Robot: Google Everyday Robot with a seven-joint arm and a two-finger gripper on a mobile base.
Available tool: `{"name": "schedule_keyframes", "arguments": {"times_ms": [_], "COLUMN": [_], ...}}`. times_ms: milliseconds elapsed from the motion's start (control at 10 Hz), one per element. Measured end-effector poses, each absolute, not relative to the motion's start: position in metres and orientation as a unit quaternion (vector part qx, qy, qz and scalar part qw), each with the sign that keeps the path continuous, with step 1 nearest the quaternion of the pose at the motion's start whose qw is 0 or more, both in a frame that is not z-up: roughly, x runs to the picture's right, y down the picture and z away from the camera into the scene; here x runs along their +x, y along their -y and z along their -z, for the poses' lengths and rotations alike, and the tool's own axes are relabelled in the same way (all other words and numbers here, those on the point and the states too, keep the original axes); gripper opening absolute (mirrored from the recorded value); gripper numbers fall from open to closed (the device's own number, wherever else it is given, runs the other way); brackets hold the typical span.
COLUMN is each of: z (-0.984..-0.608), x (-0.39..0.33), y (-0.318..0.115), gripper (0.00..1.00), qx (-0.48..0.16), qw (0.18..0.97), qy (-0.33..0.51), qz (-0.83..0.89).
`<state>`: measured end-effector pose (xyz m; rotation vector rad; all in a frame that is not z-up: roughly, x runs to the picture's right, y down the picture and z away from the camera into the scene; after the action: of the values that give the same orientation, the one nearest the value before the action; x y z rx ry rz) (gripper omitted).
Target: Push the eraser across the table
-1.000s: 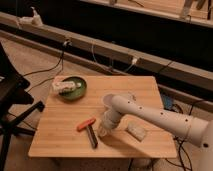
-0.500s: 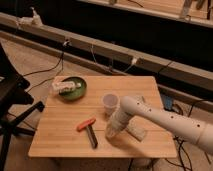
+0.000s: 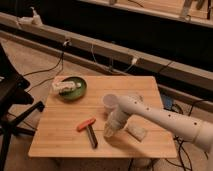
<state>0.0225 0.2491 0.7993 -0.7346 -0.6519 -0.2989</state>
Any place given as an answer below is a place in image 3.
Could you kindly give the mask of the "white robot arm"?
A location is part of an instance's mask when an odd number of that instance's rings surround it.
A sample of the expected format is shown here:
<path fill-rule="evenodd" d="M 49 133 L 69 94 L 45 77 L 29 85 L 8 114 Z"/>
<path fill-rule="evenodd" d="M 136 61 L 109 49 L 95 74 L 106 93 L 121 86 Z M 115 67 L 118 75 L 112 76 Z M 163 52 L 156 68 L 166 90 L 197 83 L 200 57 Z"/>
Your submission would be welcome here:
<path fill-rule="evenodd" d="M 131 96 L 118 97 L 116 108 L 105 123 L 104 136 L 112 137 L 123 129 L 133 114 L 144 117 L 208 153 L 213 151 L 212 123 L 168 110 L 152 108 Z"/>

